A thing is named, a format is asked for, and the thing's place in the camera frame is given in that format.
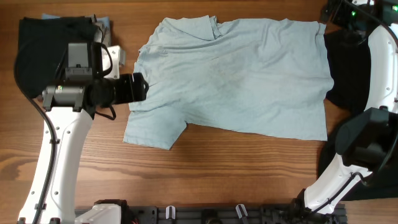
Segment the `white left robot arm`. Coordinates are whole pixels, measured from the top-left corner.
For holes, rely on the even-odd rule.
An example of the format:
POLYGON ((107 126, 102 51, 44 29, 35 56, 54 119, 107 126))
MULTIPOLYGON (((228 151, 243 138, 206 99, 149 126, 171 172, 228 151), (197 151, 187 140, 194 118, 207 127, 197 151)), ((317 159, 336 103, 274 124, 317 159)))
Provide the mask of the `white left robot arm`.
POLYGON ((118 79, 67 78, 44 90, 43 140, 18 223, 74 223, 80 157, 97 107, 143 101, 148 89, 143 75, 133 73, 118 79))

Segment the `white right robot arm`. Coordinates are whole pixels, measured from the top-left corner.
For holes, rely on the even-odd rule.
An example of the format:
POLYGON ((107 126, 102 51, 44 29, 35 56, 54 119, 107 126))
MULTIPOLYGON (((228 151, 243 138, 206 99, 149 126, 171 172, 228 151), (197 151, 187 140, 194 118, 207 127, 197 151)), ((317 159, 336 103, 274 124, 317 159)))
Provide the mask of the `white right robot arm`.
POLYGON ((321 19, 340 27, 326 35, 327 98, 351 116, 328 137, 317 180, 292 201, 305 219, 341 200, 397 197, 397 2, 328 1, 321 19))

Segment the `light blue t-shirt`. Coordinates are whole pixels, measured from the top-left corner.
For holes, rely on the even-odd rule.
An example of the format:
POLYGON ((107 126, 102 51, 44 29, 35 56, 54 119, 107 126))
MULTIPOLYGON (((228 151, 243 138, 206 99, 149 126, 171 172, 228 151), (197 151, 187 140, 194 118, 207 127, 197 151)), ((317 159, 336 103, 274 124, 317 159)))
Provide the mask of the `light blue t-shirt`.
POLYGON ((187 124, 278 138, 327 139, 333 87, 322 23, 165 18, 139 49, 149 85, 129 105, 124 142, 170 149, 187 124))

